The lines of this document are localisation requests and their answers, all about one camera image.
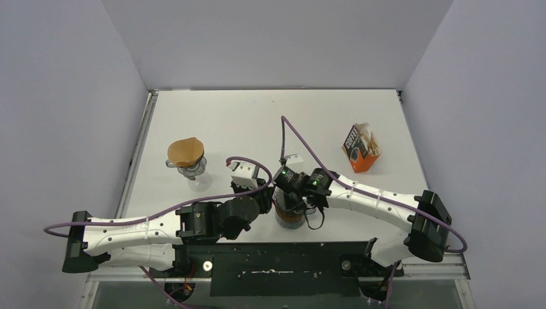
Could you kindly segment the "clear glass pitcher with handle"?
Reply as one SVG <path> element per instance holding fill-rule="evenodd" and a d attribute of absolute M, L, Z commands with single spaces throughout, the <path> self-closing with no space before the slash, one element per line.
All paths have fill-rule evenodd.
<path fill-rule="evenodd" d="M 298 229 L 305 223 L 305 216 L 303 213 L 286 214 L 277 208 L 275 208 L 275 219 L 284 229 Z"/>

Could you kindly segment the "clear plastic coffee dripper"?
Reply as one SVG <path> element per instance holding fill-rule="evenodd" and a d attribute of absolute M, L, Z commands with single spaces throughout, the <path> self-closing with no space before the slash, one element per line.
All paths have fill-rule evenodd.
<path fill-rule="evenodd" d="M 195 180 L 198 176 L 202 175 L 206 170 L 207 159 L 202 156 L 198 161 L 189 167 L 179 167 L 172 163 L 170 160 L 165 161 L 165 165 L 168 168 L 176 169 L 180 174 L 189 180 Z"/>

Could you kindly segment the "brown paper coffee filter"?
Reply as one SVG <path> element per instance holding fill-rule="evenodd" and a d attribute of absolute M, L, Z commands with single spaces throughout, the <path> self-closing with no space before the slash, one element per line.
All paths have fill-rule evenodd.
<path fill-rule="evenodd" d="M 167 149 L 167 158 L 179 167 L 189 167 L 204 156 L 204 145 L 196 137 L 173 142 Z"/>

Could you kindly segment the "orange black coffee filter box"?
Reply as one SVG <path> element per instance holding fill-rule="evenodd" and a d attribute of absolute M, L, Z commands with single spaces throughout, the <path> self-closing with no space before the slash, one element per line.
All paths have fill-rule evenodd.
<path fill-rule="evenodd" d="M 342 149 L 355 173 L 367 172 L 382 151 L 369 123 L 353 124 Z"/>

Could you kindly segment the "clear glass carafe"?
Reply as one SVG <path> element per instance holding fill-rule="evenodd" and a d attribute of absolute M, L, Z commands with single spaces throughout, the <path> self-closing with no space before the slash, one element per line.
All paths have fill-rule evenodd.
<path fill-rule="evenodd" d="M 204 192 L 212 185 L 212 177 L 209 173 L 204 172 L 192 179 L 188 179 L 189 188 L 194 192 Z"/>

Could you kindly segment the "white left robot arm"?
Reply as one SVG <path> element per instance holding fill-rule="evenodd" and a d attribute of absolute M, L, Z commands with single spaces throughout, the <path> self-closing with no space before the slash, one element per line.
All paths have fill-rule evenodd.
<path fill-rule="evenodd" d="M 231 185 L 235 197 L 199 201 L 155 219 L 105 220 L 87 211 L 73 213 L 62 271 L 79 274 L 101 264 L 145 266 L 180 277 L 191 263 L 180 245 L 213 245 L 219 239 L 235 240 L 242 231 L 272 207 L 273 187 L 254 192 Z"/>

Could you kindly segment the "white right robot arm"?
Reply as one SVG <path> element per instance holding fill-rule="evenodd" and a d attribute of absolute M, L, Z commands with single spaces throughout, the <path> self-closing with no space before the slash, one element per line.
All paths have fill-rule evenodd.
<path fill-rule="evenodd" d="M 444 259 L 452 218 L 435 192 L 400 194 L 359 184 L 322 168 L 307 175 L 285 165 L 276 172 L 273 182 L 291 198 L 320 212 L 326 208 L 344 209 L 397 227 L 394 236 L 374 237 L 366 248 L 368 259 L 382 267 L 408 257 L 432 263 Z"/>

